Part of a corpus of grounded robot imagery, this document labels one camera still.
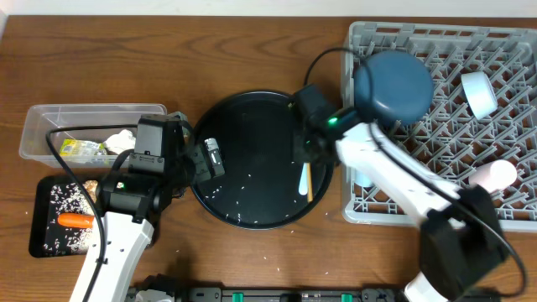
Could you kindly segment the white napkin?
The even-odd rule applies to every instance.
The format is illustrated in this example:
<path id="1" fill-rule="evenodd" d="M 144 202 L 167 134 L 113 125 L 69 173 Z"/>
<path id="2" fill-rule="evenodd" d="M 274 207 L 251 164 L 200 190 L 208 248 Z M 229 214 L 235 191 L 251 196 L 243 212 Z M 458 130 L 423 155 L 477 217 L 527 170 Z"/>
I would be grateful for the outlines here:
<path id="1" fill-rule="evenodd" d="M 120 154 L 126 150 L 134 149 L 136 138 L 133 133 L 123 129 L 120 133 L 113 134 L 104 143 L 104 147 L 110 154 Z"/>

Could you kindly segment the brown food scrap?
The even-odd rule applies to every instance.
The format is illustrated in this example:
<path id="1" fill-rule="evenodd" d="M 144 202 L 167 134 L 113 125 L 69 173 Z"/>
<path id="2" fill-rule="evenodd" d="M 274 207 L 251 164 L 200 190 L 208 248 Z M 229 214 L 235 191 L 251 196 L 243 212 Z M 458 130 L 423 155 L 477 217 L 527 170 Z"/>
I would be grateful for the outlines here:
<path id="1" fill-rule="evenodd" d="M 87 180 L 84 183 L 85 189 L 90 193 L 95 193 L 97 186 L 98 186 L 98 181 L 97 180 Z"/>

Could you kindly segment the light blue bowl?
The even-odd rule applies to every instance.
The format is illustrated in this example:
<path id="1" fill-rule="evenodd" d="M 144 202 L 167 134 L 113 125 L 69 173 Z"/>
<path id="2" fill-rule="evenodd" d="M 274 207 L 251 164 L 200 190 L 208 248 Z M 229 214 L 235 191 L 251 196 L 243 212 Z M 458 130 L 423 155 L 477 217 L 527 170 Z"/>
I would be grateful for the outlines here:
<path id="1" fill-rule="evenodd" d="M 461 84 L 468 105 L 477 120 L 483 120 L 498 109 L 493 86 L 483 71 L 462 74 Z"/>

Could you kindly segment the light blue plastic knife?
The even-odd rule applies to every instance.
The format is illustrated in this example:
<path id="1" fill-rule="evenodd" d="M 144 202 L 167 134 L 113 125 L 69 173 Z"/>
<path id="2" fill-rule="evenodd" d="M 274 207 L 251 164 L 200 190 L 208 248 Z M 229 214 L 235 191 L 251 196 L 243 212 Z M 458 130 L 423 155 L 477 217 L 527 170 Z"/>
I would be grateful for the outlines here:
<path id="1" fill-rule="evenodd" d="M 298 187 L 298 192 L 300 195 L 307 195 L 309 192 L 307 166 L 307 163 L 303 163 L 302 170 L 300 173 L 300 181 Z"/>

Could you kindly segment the dark blue plate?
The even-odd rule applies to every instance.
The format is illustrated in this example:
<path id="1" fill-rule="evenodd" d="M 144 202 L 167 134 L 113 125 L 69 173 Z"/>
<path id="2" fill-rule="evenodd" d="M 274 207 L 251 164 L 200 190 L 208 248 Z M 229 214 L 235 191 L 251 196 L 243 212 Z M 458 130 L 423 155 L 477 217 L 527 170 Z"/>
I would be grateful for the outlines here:
<path id="1" fill-rule="evenodd" d="M 367 58 L 353 74 L 354 107 L 384 126 L 419 121 L 433 99 L 425 64 L 405 52 L 383 51 Z"/>

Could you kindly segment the pink cup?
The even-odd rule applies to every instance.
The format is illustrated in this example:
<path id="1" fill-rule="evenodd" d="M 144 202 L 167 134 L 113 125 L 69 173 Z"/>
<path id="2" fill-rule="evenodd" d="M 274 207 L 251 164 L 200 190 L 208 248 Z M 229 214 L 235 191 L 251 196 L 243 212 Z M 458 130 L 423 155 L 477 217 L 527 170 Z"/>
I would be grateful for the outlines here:
<path id="1" fill-rule="evenodd" d="M 470 186 L 479 185 L 488 193 L 505 190 L 517 179 L 517 170 L 504 159 L 479 166 L 468 178 Z"/>

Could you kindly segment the orange carrot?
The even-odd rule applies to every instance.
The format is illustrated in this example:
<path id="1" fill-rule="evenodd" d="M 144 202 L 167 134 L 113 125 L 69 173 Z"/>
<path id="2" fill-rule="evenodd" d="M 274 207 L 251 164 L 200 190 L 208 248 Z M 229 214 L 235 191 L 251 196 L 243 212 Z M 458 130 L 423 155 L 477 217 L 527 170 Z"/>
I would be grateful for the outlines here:
<path id="1" fill-rule="evenodd" d="M 76 213 L 62 213 L 58 216 L 58 223 L 66 228 L 92 228 L 94 220 L 94 216 Z"/>

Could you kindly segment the green yellow snack wrapper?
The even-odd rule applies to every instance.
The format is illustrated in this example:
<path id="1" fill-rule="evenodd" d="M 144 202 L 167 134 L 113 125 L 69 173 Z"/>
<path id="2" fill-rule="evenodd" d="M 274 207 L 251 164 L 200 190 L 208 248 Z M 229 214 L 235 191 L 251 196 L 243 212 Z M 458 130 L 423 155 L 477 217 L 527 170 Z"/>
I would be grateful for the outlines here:
<path id="1" fill-rule="evenodd" d="M 79 164 L 103 161 L 107 150 L 103 143 L 67 138 L 60 147 L 61 157 L 68 157 L 71 162 Z"/>

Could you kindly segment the wooden chopstick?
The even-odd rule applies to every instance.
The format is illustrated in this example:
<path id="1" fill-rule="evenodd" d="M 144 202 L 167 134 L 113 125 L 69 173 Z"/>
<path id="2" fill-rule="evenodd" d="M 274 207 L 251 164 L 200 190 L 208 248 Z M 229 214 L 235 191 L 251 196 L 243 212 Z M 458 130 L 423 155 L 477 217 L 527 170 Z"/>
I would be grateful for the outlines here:
<path id="1" fill-rule="evenodd" d="M 312 184 L 312 177 L 311 177 L 311 164 L 305 163 L 305 169 L 306 169 L 306 180 L 307 180 L 307 200 L 308 202 L 312 202 L 314 195 L 313 195 L 313 184 Z"/>

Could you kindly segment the light blue cup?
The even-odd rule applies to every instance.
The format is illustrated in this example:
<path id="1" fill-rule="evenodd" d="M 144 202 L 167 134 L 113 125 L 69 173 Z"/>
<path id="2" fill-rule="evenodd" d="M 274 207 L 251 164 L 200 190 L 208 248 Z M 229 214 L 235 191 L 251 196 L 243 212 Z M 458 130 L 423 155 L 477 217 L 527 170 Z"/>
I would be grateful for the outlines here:
<path id="1" fill-rule="evenodd" d="M 355 183 L 363 188 L 373 186 L 373 182 L 364 173 L 358 170 L 355 172 Z"/>

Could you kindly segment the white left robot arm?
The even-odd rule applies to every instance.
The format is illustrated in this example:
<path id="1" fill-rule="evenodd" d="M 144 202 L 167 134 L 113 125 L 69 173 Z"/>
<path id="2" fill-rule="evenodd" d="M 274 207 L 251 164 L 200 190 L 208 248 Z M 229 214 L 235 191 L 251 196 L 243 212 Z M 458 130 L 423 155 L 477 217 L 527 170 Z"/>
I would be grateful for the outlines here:
<path id="1" fill-rule="evenodd" d="M 72 301 L 122 301 L 155 225 L 175 194 L 194 180 L 224 174 L 217 141 L 208 138 L 185 154 L 152 155 L 128 149 L 97 186 L 101 210 L 94 238 L 70 297 Z"/>

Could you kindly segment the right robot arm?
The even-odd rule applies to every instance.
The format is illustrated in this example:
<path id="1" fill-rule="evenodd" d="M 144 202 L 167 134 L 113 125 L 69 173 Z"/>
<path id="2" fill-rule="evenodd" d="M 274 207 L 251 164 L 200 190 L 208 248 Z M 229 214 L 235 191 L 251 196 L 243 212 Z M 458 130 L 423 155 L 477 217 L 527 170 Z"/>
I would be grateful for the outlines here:
<path id="1" fill-rule="evenodd" d="M 399 149 L 375 122 L 351 107 L 290 110 L 300 130 L 295 153 L 304 161 L 339 162 L 364 173 L 420 231 L 418 275 L 399 301 L 457 301 L 496 267 L 513 259 L 526 290 L 524 262 L 503 235 L 492 197 L 480 185 L 462 188 Z"/>

